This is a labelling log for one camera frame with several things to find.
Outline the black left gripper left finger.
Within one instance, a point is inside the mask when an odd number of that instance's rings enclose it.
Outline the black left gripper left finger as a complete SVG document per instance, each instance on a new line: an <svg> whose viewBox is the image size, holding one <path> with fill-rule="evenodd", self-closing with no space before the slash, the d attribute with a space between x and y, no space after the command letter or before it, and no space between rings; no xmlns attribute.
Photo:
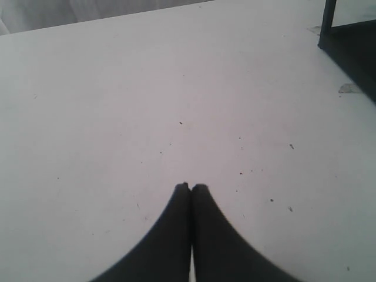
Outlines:
<svg viewBox="0 0 376 282"><path fill-rule="evenodd" d="M191 191L177 184L164 211L130 252L94 281L189 281Z"/></svg>

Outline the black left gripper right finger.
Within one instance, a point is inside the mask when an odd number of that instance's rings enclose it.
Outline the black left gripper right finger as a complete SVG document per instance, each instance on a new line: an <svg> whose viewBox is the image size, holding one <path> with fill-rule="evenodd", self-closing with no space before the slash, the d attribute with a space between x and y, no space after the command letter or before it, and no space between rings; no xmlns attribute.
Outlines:
<svg viewBox="0 0 376 282"><path fill-rule="evenodd" d="M192 188L193 259L197 281L293 281L233 228L205 184Z"/></svg>

